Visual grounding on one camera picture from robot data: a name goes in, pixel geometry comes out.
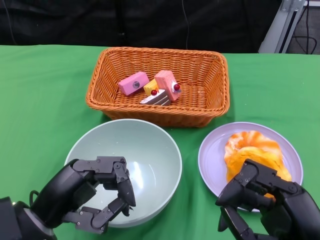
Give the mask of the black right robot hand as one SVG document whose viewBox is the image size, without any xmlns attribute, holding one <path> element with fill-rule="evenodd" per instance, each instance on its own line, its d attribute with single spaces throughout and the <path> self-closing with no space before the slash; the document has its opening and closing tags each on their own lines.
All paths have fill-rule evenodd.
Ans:
<svg viewBox="0 0 320 240">
<path fill-rule="evenodd" d="M 301 185 L 277 176 L 276 170 L 246 159 L 217 201 L 217 230 L 229 229 L 237 240 L 318 240 L 320 209 Z M 255 233 L 237 209 L 258 209 L 267 234 Z"/>
</svg>

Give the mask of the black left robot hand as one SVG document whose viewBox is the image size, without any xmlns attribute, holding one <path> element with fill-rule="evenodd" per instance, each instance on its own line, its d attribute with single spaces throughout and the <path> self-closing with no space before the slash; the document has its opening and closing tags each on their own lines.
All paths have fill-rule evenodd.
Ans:
<svg viewBox="0 0 320 240">
<path fill-rule="evenodd" d="M 104 209 L 84 207 L 96 195 L 98 185 L 117 191 Z M 30 210 L 46 227 L 74 223 L 77 229 L 102 234 L 118 214 L 128 217 L 136 206 L 134 189 L 122 156 L 99 156 L 95 160 L 73 159 L 40 191 Z"/>
</svg>

